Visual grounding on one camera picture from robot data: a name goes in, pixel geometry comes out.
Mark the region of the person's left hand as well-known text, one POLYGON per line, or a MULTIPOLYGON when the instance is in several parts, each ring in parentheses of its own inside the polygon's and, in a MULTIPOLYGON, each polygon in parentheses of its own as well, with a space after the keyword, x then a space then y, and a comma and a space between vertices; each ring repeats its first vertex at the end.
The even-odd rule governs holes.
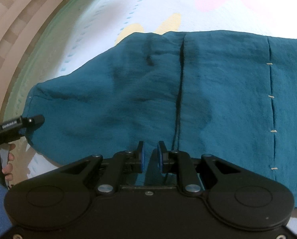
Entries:
POLYGON ((14 148, 14 144, 0 145, 0 184, 4 187, 9 185, 9 180, 7 180, 6 177, 11 173, 9 168, 11 164, 9 162, 14 159, 11 153, 14 148))

